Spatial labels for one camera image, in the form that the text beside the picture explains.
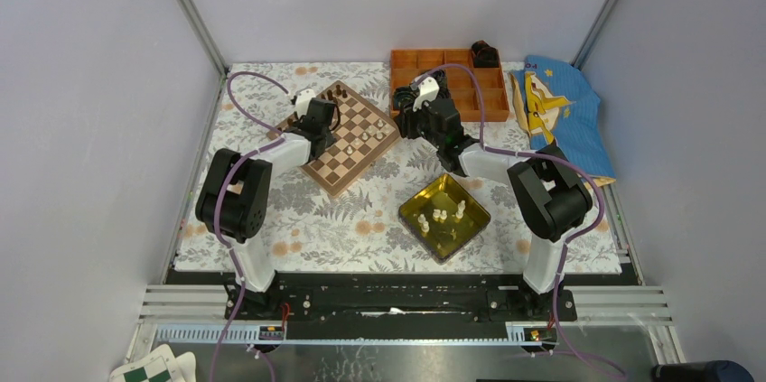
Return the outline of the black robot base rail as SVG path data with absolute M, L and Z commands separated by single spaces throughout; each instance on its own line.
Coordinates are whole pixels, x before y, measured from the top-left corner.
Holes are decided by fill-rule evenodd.
M 289 340 L 500 340 L 508 323 L 578 318 L 571 291 L 538 295 L 520 275 L 278 273 L 264 292 L 232 275 L 182 274 L 148 287 L 146 315 L 274 321 Z

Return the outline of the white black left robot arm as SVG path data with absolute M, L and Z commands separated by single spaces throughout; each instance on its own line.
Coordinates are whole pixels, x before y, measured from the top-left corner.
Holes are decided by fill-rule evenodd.
M 219 149 L 207 171 L 195 206 L 196 219 L 228 250 L 234 265 L 238 299 L 260 320 L 277 314 L 278 292 L 270 289 L 276 270 L 256 234 L 266 219 L 271 181 L 308 164 L 335 143 L 333 124 L 340 107 L 310 99 L 298 118 L 270 143 L 243 154 Z

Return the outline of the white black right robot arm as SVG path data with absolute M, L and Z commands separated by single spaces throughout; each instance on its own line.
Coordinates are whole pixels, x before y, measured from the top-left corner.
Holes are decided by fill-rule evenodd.
M 410 93 L 396 96 L 394 120 L 406 139 L 431 144 L 447 172 L 507 184 L 533 238 L 523 279 L 527 290 L 518 296 L 523 316 L 539 321 L 554 308 L 550 293 L 563 278 L 565 245 L 589 231 L 586 215 L 593 198 L 584 172 L 550 144 L 539 151 L 504 151 L 481 144 L 464 132 L 449 98 L 422 101 Z

